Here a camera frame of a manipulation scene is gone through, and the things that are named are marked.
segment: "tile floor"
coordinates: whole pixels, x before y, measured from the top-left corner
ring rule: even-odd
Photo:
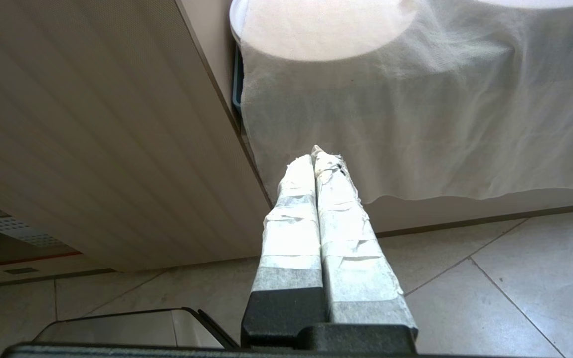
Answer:
[[[573,213],[384,238],[424,353],[573,357]],[[257,259],[0,287],[0,352],[56,319],[188,306],[231,335]]]

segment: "beige floor tile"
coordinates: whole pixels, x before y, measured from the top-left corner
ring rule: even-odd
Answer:
[[[55,320],[54,282],[0,287],[0,355],[13,344],[34,338]]]
[[[258,258],[175,268],[90,315],[158,308],[202,309],[239,340],[240,323],[257,268]]]
[[[57,279],[57,317],[59,320],[82,317],[164,271],[112,272]]]
[[[567,357],[573,357],[573,213],[531,218],[473,256]]]
[[[420,353],[560,357],[470,260],[410,294],[407,303]]]
[[[404,292],[434,278],[524,219],[380,239]]]

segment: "white sheet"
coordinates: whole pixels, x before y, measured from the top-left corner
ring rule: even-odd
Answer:
[[[272,200],[286,164],[316,143],[343,154],[364,202],[573,188],[572,6],[401,0],[373,22],[379,1],[327,2],[364,13],[334,23],[304,2],[248,0],[242,111]],[[375,30],[390,41],[365,53],[344,36]],[[316,31],[349,48],[303,55],[332,38]]]

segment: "blue object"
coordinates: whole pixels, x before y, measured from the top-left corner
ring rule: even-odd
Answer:
[[[243,79],[245,79],[243,55],[240,54],[240,48],[238,48],[236,45],[236,57],[234,59],[234,90],[232,91],[232,102],[240,115],[243,114],[243,111],[240,108],[240,99],[243,95]]]

